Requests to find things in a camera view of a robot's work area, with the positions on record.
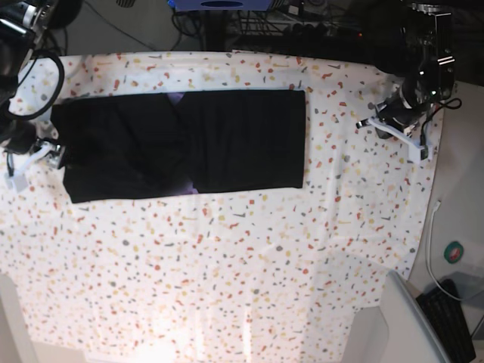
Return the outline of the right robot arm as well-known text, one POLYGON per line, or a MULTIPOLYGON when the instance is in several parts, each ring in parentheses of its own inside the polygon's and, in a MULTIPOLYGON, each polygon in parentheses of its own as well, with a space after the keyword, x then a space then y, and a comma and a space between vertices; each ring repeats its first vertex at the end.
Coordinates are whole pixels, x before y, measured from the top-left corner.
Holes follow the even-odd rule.
POLYGON ((52 138, 38 136, 33 120, 54 105, 65 80, 60 49, 43 43, 54 29, 65 28, 78 16, 81 1, 2 1, 1 2, 1 149, 6 153, 8 177, 20 174, 14 167, 15 155, 30 155, 30 165, 47 159, 59 168, 65 147, 52 138), (27 76, 19 77, 25 66, 32 71, 40 59, 52 61, 57 68, 57 84, 45 104, 27 115, 9 110, 27 76))

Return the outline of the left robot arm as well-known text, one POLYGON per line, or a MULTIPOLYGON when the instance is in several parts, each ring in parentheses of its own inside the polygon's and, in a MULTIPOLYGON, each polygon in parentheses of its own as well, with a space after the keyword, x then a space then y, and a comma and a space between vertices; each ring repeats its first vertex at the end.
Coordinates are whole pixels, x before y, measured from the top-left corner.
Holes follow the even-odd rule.
POLYGON ((371 1, 361 12, 365 49, 380 71, 402 84, 375 107, 376 118, 404 135, 425 129, 443 108, 456 110, 452 14, 422 1, 371 1))

